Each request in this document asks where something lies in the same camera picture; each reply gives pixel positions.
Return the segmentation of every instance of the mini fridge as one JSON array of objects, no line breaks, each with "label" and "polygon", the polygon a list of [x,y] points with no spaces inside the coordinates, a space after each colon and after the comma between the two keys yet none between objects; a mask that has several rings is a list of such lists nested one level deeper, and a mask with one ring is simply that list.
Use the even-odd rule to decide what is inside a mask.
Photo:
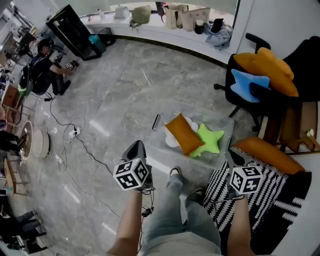
[{"label": "mini fridge", "polygon": [[84,61],[101,56],[101,51],[89,40],[90,32],[70,4],[58,11],[46,25],[74,55]]}]

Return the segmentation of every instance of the black cap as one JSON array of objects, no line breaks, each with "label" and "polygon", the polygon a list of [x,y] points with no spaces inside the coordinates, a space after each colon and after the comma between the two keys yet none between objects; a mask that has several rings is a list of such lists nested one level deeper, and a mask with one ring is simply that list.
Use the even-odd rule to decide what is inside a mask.
[{"label": "black cap", "polygon": [[49,39],[42,39],[38,43],[38,53],[40,53],[45,46],[50,46],[50,40]]}]

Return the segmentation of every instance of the man wearing black cap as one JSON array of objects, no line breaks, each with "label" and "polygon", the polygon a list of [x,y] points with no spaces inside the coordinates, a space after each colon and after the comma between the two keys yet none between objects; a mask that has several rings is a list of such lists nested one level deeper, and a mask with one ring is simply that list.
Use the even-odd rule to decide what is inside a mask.
[{"label": "man wearing black cap", "polygon": [[50,41],[42,39],[38,44],[38,54],[32,59],[33,92],[41,94],[47,91],[52,84],[53,94],[63,95],[70,85],[70,80],[64,83],[63,74],[69,74],[70,68],[61,68],[59,64],[52,63],[46,56],[50,53]]}]

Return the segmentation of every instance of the office chair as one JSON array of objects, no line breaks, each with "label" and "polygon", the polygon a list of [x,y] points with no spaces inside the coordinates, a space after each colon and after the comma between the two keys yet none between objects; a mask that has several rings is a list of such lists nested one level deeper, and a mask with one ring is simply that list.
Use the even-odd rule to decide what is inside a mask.
[{"label": "office chair", "polygon": [[[245,38],[256,43],[256,54],[261,47],[271,49],[270,44],[258,36],[246,33]],[[258,132],[261,125],[258,117],[270,117],[279,114],[279,112],[282,112],[285,107],[290,104],[295,105],[301,102],[320,101],[319,60],[320,37],[318,36],[312,36],[310,39],[304,40],[293,53],[283,59],[294,74],[292,82],[297,88],[298,98],[286,96],[274,89],[262,88],[255,83],[250,84],[250,92],[258,98],[260,102],[252,103],[240,97],[231,90],[231,85],[236,82],[231,70],[236,69],[241,72],[246,72],[246,70],[236,63],[234,54],[230,57],[227,65],[225,86],[216,83],[214,84],[214,89],[224,90],[226,99],[236,105],[235,109],[229,115],[230,118],[232,118],[240,108],[244,108],[249,111],[253,118],[255,126],[252,127],[252,131]]]}]

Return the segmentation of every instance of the light blue jeans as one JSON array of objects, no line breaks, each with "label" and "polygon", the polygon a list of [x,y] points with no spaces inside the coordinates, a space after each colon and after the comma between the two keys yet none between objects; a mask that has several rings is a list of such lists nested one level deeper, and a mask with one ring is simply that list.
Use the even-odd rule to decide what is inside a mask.
[{"label": "light blue jeans", "polygon": [[205,208],[197,203],[197,194],[191,194],[186,199],[187,224],[182,224],[179,197],[183,187],[182,179],[175,174],[170,177],[162,198],[162,205],[155,208],[151,215],[144,242],[147,244],[158,237],[192,232],[220,248],[219,231]]}]

